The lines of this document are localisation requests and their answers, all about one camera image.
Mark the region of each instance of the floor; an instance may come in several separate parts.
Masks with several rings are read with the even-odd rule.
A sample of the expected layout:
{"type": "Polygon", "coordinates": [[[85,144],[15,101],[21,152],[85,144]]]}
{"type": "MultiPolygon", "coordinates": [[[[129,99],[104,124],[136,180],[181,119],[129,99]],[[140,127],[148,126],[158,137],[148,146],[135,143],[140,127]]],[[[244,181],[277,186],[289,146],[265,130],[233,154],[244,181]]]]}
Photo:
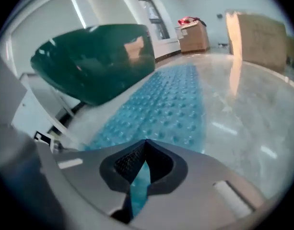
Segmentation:
{"type": "MultiPolygon", "coordinates": [[[[294,70],[287,68],[283,76],[220,50],[172,57],[159,62],[153,74],[175,65],[195,66],[205,122],[201,151],[270,198],[294,176],[294,70]]],[[[153,74],[102,106],[82,108],[68,127],[76,142],[62,137],[62,144],[83,149],[153,74]]]]}

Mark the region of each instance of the window frame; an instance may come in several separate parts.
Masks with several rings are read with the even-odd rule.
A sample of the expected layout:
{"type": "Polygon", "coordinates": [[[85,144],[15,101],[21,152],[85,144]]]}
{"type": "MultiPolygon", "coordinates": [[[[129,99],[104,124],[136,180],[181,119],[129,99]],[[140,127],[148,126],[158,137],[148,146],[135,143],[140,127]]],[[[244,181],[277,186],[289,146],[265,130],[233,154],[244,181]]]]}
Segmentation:
{"type": "Polygon", "coordinates": [[[157,13],[159,19],[150,19],[150,18],[149,18],[149,15],[147,14],[148,19],[149,19],[149,21],[151,22],[151,24],[160,24],[160,25],[162,26],[163,33],[164,33],[164,37],[165,37],[165,38],[163,38],[163,39],[159,39],[159,40],[169,39],[169,38],[170,38],[170,35],[169,35],[169,33],[168,33],[167,27],[166,27],[166,25],[165,25],[165,23],[164,23],[164,21],[163,21],[163,19],[162,19],[162,17],[161,17],[161,14],[160,14],[159,11],[157,10],[157,7],[156,7],[156,5],[154,4],[154,2],[153,2],[152,0],[138,0],[138,1],[149,2],[149,3],[153,6],[153,8],[154,8],[155,12],[157,13]]]}

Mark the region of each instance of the green bowl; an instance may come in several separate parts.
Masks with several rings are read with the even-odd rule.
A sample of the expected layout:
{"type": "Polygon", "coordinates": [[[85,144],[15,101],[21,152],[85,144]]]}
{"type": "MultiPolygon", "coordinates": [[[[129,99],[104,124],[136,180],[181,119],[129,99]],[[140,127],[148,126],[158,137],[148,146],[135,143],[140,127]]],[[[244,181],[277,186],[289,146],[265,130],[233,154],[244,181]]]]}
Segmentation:
{"type": "Polygon", "coordinates": [[[31,65],[59,91],[101,105],[154,71],[155,58],[145,25],[110,24],[50,39],[31,65]]]}

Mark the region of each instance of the blue bubble mat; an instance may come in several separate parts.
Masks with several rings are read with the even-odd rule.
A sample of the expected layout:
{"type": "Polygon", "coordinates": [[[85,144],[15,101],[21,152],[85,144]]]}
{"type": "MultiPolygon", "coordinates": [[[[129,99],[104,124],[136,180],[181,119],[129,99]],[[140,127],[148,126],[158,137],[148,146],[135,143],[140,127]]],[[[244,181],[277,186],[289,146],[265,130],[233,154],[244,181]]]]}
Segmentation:
{"type": "MultiPolygon", "coordinates": [[[[201,152],[205,132],[203,113],[196,67],[189,64],[165,67],[156,71],[119,108],[85,149],[149,138],[201,152]]],[[[146,201],[149,184],[149,168],[145,163],[131,185],[134,216],[146,201]]]]}

